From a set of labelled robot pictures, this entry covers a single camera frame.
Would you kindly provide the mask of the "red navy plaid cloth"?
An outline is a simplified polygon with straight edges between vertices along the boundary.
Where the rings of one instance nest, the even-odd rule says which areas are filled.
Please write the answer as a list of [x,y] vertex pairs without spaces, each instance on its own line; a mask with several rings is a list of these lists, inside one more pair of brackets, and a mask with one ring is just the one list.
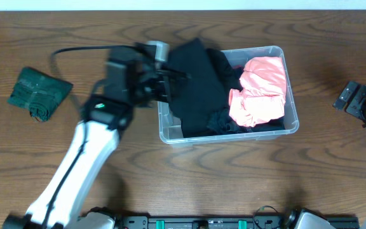
[[235,71],[243,71],[244,70],[244,67],[243,66],[234,66],[233,69]]

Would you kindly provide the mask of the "dark green cloth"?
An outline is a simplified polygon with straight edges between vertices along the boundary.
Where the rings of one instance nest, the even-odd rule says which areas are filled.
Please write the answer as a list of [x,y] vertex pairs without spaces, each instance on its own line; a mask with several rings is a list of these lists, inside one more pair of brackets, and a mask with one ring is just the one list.
[[18,75],[8,104],[28,110],[37,121],[46,122],[72,90],[73,84],[53,78],[32,67]]

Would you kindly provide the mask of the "pink cloth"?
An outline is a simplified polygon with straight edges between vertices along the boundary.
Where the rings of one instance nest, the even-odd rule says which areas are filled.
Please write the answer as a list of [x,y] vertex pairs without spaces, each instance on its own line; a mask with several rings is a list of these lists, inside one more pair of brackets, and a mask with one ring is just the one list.
[[255,127],[285,115],[287,76],[281,58],[252,58],[239,82],[242,89],[229,92],[229,115],[239,126]]

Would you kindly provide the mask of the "black cloth with tape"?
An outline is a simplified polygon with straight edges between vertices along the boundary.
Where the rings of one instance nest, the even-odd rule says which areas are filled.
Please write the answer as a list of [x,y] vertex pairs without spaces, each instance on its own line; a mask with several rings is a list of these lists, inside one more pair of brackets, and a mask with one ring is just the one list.
[[178,96],[169,103],[173,115],[181,121],[199,120],[226,105],[224,87],[199,39],[173,49],[168,65],[189,75],[178,86]]

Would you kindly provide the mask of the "dark navy cloth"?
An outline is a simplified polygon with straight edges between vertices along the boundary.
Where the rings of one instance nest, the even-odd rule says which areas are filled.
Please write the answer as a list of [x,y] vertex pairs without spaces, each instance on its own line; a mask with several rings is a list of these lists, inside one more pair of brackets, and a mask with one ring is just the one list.
[[228,108],[212,113],[207,128],[219,135],[285,130],[283,117],[270,120],[267,123],[257,124],[254,127],[240,126],[229,116]]

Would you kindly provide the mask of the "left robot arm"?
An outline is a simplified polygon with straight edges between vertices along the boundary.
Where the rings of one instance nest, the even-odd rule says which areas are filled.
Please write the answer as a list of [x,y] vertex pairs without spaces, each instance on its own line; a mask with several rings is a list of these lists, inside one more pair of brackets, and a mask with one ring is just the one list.
[[101,208],[81,216],[99,171],[133,120],[133,110],[151,101],[170,103],[190,76],[167,66],[169,45],[161,41],[108,46],[106,76],[81,106],[69,149],[44,192],[25,216],[8,215],[3,228],[118,228]]

